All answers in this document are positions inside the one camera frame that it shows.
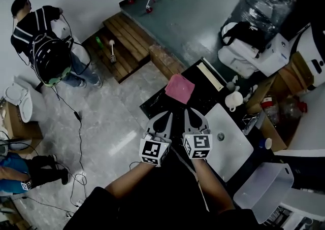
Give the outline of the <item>person's left forearm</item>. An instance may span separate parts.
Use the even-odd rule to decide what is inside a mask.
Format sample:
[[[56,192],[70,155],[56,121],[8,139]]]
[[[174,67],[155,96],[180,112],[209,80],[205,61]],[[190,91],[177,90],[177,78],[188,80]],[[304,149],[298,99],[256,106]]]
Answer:
[[[107,185],[105,190],[115,198],[122,199],[130,194],[138,183],[155,167],[156,165],[140,162],[127,173]]]

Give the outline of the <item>red-label plastic bottle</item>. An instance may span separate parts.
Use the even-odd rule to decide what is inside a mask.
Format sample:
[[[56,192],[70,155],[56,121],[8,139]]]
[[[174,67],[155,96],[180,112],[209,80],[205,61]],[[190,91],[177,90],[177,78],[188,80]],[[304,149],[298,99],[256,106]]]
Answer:
[[[277,125],[280,120],[279,106],[276,98],[266,95],[261,101],[261,107],[273,125]]]

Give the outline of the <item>person's black clothing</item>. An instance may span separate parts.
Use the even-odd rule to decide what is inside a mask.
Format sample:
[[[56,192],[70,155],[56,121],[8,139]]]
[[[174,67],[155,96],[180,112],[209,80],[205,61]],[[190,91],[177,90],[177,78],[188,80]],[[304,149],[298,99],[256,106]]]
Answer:
[[[204,203],[173,209],[164,207],[163,198],[168,188],[150,180],[155,167],[122,199],[117,199],[105,190],[96,187],[82,206],[72,216],[63,230],[258,230],[259,224],[249,209],[210,212],[194,169],[191,172],[199,185],[199,197]]]

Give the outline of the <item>white plastic bin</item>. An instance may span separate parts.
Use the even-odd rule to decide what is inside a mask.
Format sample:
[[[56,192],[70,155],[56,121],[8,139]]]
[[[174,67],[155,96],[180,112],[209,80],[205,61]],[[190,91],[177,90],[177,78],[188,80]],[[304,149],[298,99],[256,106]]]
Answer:
[[[263,162],[234,194],[234,202],[250,209],[259,224],[278,208],[294,183],[287,163]]]

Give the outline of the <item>white water dispenser with bag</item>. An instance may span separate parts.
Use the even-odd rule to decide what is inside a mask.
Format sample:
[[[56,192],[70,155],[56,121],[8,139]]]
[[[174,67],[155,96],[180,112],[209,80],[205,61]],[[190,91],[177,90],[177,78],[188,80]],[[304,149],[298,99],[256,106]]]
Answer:
[[[278,33],[265,46],[258,58],[237,57],[234,54],[221,56],[219,60],[237,72],[240,76],[248,79],[254,72],[260,71],[269,77],[289,63],[290,49],[289,42]]]

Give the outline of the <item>white toilet with open lid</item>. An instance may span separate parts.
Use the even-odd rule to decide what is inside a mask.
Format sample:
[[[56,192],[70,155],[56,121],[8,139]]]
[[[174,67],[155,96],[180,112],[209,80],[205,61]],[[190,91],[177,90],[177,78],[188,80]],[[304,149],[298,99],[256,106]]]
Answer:
[[[47,108],[43,95],[26,81],[14,76],[11,84],[4,88],[3,94],[6,101],[19,108],[24,123],[47,120]]]

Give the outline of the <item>pink cloth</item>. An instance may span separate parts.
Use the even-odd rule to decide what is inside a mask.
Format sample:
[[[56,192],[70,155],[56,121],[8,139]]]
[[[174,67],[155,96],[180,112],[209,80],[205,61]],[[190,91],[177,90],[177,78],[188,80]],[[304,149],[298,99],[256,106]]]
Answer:
[[[165,94],[183,104],[187,104],[194,88],[195,85],[181,74],[174,74],[165,87]]]

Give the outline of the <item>black machine cabinet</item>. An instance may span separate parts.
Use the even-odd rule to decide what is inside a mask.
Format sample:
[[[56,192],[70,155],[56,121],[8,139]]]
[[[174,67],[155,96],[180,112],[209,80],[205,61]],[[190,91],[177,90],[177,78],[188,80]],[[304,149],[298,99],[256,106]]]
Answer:
[[[287,163],[294,176],[295,189],[325,192],[325,156],[292,156],[274,152],[281,163]]]

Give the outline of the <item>red-cap plastic bottle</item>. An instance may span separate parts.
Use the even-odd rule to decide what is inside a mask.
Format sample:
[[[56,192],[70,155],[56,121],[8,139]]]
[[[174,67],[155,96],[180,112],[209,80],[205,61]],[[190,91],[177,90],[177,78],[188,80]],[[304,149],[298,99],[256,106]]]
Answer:
[[[287,120],[296,120],[301,118],[302,111],[298,107],[298,101],[293,97],[284,99],[280,104],[281,116]]]

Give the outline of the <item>large open cardboard box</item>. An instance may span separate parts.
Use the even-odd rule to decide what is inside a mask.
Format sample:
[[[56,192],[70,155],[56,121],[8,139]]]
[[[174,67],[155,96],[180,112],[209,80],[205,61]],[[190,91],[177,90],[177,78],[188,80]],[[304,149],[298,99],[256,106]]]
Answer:
[[[292,95],[280,75],[275,75],[259,84],[257,90],[246,104],[248,114],[257,114],[260,111],[264,112],[261,107],[261,101],[266,95],[274,96],[278,102],[278,106],[284,99],[293,97],[298,101],[298,107],[302,111],[302,116],[308,111],[307,104],[300,101],[297,95]],[[272,139],[273,143],[271,149],[274,152],[284,150],[289,147],[302,118],[301,116],[301,118],[296,120],[287,120],[281,116],[280,107],[279,115],[279,123],[277,125],[273,125],[268,116],[265,114],[264,121],[260,128],[265,138]]]

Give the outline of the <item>white toilet brush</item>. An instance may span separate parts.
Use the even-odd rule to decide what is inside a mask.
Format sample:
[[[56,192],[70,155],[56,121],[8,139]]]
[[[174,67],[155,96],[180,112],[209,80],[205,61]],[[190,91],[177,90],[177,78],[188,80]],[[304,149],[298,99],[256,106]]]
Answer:
[[[110,49],[111,49],[110,60],[111,60],[111,63],[114,64],[114,63],[116,63],[116,56],[115,56],[115,53],[114,53],[114,45],[115,45],[114,40],[110,40],[109,45],[110,45]]]

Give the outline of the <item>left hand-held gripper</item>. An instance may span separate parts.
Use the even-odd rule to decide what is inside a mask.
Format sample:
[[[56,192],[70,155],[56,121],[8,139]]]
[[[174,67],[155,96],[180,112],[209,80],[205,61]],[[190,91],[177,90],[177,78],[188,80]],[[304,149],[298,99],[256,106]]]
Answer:
[[[161,166],[170,151],[172,121],[172,112],[169,115],[168,112],[161,112],[148,121],[147,133],[140,140],[139,157],[142,162]]]

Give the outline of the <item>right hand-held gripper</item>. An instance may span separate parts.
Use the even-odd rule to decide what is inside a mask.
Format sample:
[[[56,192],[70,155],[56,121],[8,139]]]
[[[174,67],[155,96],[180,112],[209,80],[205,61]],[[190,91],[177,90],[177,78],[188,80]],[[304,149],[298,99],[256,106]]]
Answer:
[[[190,159],[206,159],[212,150],[212,134],[206,117],[196,109],[184,110],[183,147]]]

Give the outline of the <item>plastic-wrapped barrel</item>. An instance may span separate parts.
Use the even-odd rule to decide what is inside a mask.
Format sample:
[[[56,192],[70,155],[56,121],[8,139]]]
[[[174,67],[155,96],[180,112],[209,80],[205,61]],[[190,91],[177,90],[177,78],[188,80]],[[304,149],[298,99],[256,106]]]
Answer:
[[[265,40],[269,41],[280,32],[295,4],[296,0],[239,0],[225,25],[249,22],[262,30]]]

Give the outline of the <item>black bag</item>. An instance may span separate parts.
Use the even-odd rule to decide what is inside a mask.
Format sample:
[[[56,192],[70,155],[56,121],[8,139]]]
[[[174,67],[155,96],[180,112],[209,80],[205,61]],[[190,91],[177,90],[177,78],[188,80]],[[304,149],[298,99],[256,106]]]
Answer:
[[[249,22],[230,22],[221,29],[223,47],[218,57],[234,54],[237,57],[258,58],[266,46],[264,33]]]

